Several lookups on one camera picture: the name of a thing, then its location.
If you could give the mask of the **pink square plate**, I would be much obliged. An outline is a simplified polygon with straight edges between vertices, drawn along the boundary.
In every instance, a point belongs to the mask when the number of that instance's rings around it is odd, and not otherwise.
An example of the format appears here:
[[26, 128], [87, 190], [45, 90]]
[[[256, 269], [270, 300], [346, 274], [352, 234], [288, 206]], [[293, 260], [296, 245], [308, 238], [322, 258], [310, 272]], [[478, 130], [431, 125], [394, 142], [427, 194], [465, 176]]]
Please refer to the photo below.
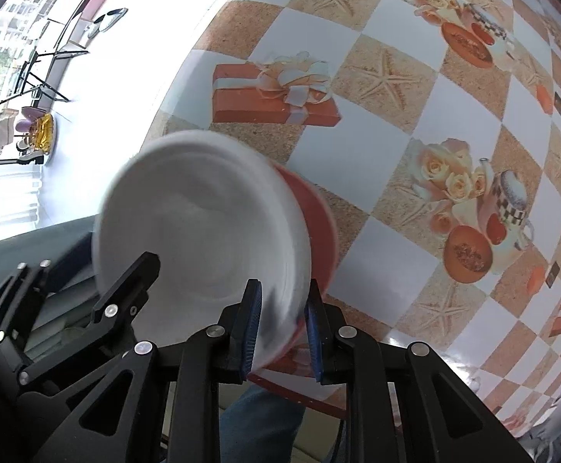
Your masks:
[[[273, 165], [291, 188], [301, 209], [310, 236], [311, 275], [317, 281], [321, 298], [324, 298], [339, 258], [339, 238], [335, 218], [322, 192], [316, 186], [278, 163]], [[314, 376], [305, 324], [302, 324], [301, 329], [296, 332], [293, 343], [286, 353], [267, 369], [302, 377]]]

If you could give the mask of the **white round plate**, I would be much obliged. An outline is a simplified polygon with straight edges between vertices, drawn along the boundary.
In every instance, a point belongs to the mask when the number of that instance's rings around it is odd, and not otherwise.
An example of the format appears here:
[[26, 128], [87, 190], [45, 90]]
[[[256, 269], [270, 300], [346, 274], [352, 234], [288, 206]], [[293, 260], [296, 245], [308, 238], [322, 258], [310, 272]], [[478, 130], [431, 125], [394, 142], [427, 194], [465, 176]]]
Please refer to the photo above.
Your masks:
[[267, 158], [219, 133], [181, 131], [148, 143], [105, 195], [93, 234], [98, 287], [109, 289], [143, 253], [160, 270], [133, 321], [136, 338], [185, 341], [263, 287], [253, 366], [288, 350], [311, 282], [301, 209]]

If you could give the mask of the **person's blue jeans leg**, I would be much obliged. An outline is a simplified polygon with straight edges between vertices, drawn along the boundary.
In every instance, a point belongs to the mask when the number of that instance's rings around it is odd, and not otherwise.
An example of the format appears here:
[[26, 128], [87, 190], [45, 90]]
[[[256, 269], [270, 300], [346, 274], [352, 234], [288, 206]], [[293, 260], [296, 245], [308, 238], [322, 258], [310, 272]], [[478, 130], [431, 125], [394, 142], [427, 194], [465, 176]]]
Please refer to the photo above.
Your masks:
[[220, 415], [220, 461], [290, 462], [305, 407], [251, 385]]

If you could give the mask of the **checkered patterned tablecloth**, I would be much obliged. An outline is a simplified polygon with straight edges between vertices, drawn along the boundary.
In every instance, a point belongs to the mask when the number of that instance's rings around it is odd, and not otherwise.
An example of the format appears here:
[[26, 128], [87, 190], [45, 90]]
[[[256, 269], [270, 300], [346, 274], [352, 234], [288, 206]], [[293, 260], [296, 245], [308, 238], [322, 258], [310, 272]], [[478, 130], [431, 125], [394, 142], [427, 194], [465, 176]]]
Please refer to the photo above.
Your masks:
[[[213, 108], [226, 67], [301, 56], [329, 68], [327, 127]], [[229, 0], [153, 127], [315, 185], [351, 324], [430, 344], [513, 435], [561, 429], [561, 0]]]

